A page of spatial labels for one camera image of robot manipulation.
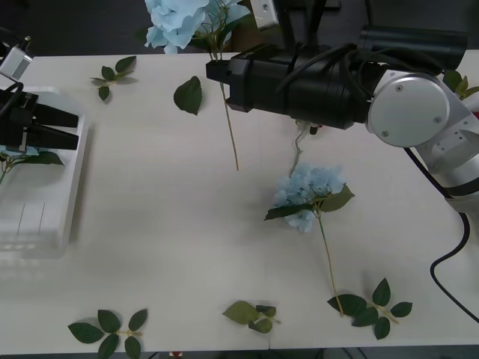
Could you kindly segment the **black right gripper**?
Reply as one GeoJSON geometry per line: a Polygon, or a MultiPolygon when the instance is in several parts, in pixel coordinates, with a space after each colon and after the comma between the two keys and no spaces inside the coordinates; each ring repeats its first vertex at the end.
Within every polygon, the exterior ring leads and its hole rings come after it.
{"type": "Polygon", "coordinates": [[[295,62],[295,52],[263,44],[230,60],[208,62],[206,77],[226,81],[229,86],[227,104],[235,111],[257,109],[285,114],[286,94],[284,90],[278,92],[277,87],[292,71],[295,62]]]}

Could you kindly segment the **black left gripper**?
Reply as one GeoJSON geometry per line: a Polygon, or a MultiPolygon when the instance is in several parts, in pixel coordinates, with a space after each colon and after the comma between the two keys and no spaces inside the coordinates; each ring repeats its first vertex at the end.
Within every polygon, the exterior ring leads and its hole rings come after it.
{"type": "Polygon", "coordinates": [[[18,150],[23,143],[26,129],[27,145],[53,150],[76,150],[79,136],[48,126],[76,128],[79,116],[44,104],[37,104],[38,95],[21,92],[4,109],[15,91],[1,90],[1,145],[18,150]],[[35,109],[35,122],[32,125],[35,109]]]}

